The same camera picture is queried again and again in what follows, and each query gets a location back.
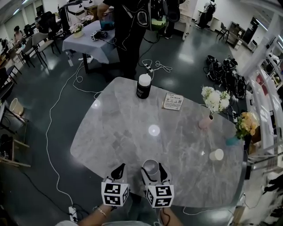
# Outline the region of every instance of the human hand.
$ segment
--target human hand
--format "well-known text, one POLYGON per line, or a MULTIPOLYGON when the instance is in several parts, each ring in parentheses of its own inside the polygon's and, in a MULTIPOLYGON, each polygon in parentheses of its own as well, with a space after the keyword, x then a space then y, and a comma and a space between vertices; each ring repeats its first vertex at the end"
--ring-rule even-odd
POLYGON ((98 8, 97 8, 97 16, 98 18, 102 18, 103 17, 103 13, 106 12, 106 10, 110 7, 110 5, 107 5, 105 3, 100 3, 98 5, 98 8))

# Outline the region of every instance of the pink vase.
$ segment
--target pink vase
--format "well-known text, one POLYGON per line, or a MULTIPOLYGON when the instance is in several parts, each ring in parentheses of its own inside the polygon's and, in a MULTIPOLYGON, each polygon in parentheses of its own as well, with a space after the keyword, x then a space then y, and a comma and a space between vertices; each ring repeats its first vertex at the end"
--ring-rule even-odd
POLYGON ((201 121, 199 121, 198 125, 201 129, 206 129, 207 127, 209 127, 212 121, 213 121, 213 116, 210 115, 208 117, 203 118, 201 121))

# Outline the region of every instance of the black container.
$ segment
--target black container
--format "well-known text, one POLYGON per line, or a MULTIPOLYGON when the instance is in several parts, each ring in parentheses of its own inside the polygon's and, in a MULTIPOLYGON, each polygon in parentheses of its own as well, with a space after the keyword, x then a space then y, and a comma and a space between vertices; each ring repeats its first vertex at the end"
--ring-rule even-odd
POLYGON ((140 99, 146 99, 149 96, 151 88, 151 77, 148 74, 141 75, 137 85, 137 96, 140 99))

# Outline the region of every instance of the small white cup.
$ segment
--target small white cup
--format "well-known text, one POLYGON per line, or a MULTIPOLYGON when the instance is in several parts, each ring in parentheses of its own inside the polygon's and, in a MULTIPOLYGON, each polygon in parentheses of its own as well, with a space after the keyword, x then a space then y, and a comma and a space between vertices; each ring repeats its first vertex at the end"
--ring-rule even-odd
POLYGON ((224 152, 222 149, 217 149, 209 154, 209 158, 212 161, 221 161, 224 157, 224 152))

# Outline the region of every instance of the white lid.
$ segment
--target white lid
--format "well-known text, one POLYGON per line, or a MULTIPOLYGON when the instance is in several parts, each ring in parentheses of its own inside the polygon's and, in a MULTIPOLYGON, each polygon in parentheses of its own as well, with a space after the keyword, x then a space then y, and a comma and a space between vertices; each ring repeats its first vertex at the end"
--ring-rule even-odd
POLYGON ((138 83, 143 87, 149 86, 150 82, 151 82, 151 77, 148 74, 140 75, 138 79, 138 83))
POLYGON ((217 150, 215 151, 215 158, 216 158, 217 160, 222 160, 223 157, 224 157, 224 152, 223 152, 223 150, 222 150, 222 149, 217 149, 217 150))

